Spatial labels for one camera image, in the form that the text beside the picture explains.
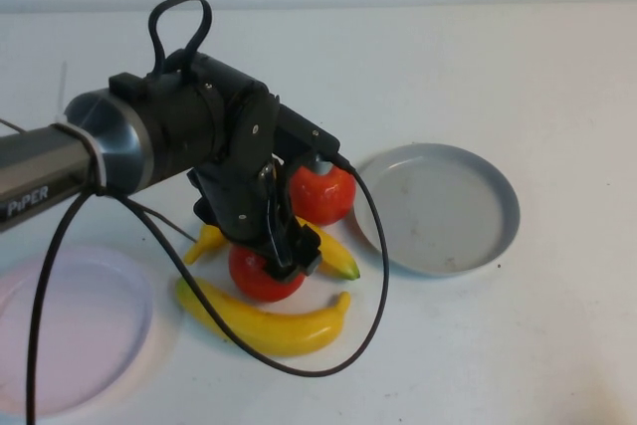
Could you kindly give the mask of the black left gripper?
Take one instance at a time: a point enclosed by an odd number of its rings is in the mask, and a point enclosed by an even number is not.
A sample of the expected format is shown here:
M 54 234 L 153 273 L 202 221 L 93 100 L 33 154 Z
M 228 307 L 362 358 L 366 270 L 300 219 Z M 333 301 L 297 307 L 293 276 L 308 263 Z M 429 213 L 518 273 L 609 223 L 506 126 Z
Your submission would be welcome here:
M 265 272 L 275 281 L 310 275 L 321 262 L 320 236 L 293 212 L 290 182 L 304 162 L 271 157 L 243 170 L 229 159 L 191 169 L 190 183 L 200 193 L 195 215 L 216 226 L 231 242 L 259 247 Z

